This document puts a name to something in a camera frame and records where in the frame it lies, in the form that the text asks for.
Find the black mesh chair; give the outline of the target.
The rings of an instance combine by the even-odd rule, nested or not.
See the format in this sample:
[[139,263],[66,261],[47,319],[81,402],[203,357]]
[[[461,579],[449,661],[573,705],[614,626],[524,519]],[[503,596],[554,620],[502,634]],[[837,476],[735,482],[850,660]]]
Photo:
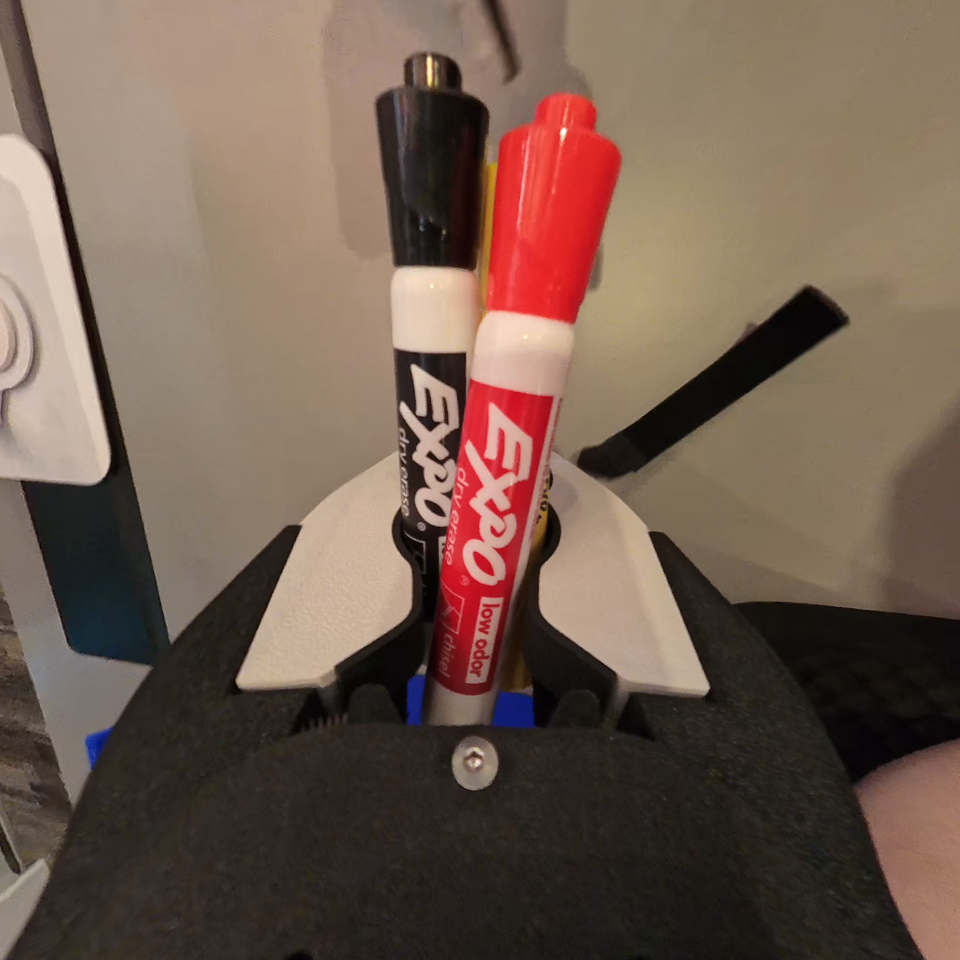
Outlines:
[[736,607],[810,700],[853,783],[959,738],[957,619],[787,602]]

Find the white wall bracket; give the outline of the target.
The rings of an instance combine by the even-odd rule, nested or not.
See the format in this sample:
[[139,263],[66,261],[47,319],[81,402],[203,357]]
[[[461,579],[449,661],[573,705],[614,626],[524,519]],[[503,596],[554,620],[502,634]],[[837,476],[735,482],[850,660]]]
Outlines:
[[1,137],[1,476],[94,486],[112,449],[46,160]]

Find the person's right forearm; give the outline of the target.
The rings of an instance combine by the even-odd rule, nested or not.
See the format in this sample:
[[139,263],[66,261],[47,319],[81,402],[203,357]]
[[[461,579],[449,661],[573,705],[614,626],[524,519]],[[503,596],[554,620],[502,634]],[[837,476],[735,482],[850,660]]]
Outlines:
[[894,904],[928,959],[959,957],[959,742],[879,767],[856,786]]

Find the black dry erase marker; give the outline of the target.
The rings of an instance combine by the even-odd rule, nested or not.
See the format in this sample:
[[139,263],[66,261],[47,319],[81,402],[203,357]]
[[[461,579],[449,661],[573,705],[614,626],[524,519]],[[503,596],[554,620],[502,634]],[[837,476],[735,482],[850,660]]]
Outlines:
[[411,54],[375,103],[393,274],[390,328],[400,529],[434,615],[474,340],[486,105],[454,59]]

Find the blue plastic bin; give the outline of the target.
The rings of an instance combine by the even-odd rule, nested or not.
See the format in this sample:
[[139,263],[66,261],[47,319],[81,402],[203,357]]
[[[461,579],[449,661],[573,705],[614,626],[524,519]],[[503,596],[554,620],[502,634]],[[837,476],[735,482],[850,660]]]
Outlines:
[[[415,674],[407,682],[406,724],[408,726],[420,726],[423,722],[425,690],[426,675],[423,672]],[[516,729],[533,728],[535,723],[532,690],[499,693],[493,714],[493,726]],[[108,726],[92,731],[85,736],[84,745],[91,769],[101,756],[113,729],[112,726]]]

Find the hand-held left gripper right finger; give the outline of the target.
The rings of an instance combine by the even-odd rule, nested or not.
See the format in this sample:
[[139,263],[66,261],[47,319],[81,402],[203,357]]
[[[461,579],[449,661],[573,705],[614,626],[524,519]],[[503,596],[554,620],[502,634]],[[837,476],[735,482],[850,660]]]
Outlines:
[[704,699],[710,682],[645,523],[560,455],[550,469],[525,607],[534,686],[556,701],[587,690],[612,723],[636,693]]

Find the yellow marker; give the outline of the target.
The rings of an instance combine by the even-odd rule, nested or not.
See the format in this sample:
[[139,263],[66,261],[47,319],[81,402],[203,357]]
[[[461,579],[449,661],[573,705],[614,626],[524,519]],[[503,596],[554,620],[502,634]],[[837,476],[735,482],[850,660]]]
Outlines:
[[[495,196],[498,163],[487,162],[485,167],[483,222],[481,234],[481,257],[479,279],[481,282],[482,307],[487,305],[489,270],[494,232]],[[553,472],[548,467],[534,519],[529,560],[541,557],[548,526],[549,494],[553,484]],[[510,629],[506,634],[506,650],[501,656],[500,689],[504,694],[532,694],[533,679],[522,653],[522,632],[527,626],[531,571],[527,570],[520,582],[515,610],[511,615]]]

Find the red dry erase marker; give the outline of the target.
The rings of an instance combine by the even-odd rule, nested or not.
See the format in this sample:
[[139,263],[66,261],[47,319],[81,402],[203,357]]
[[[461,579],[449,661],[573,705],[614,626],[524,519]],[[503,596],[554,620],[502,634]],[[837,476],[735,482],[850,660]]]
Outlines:
[[546,489],[575,324],[621,167],[584,97],[543,99],[498,150],[486,287],[441,558],[421,721],[494,715]]

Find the dark teal panel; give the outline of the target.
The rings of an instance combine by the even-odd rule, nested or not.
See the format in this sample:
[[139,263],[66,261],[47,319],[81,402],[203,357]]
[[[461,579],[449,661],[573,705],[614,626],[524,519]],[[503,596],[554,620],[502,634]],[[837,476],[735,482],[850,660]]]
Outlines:
[[111,464],[94,486],[26,482],[30,520],[66,642],[78,654],[152,666],[169,645],[155,570],[66,182],[22,3],[1,3],[2,55],[21,131],[54,183],[102,403]]

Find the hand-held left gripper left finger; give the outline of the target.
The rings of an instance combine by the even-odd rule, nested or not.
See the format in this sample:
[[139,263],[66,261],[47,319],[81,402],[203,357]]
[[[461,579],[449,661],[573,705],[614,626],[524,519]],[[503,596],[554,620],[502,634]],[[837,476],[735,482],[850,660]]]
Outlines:
[[381,686],[401,715],[426,652],[423,575],[400,531],[392,453],[330,493],[298,527],[236,686],[307,690],[327,715]]

